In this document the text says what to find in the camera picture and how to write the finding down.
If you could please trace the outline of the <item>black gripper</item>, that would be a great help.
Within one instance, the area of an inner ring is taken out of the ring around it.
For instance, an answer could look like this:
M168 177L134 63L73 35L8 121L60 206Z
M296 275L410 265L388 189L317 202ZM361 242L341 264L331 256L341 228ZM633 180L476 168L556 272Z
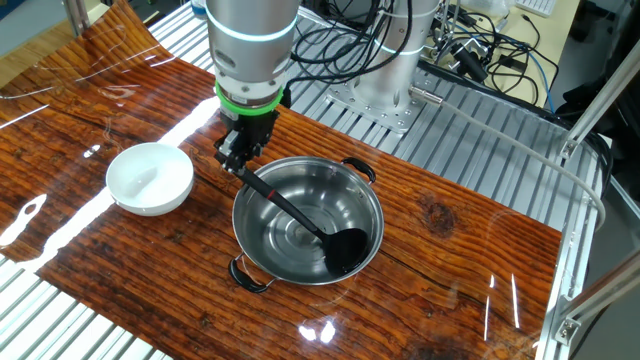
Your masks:
M215 159L221 167L227 172L242 175L246 164L262 155L278 117L276 110L260 115L242 115L222 107L220 120L226 134L214 143Z

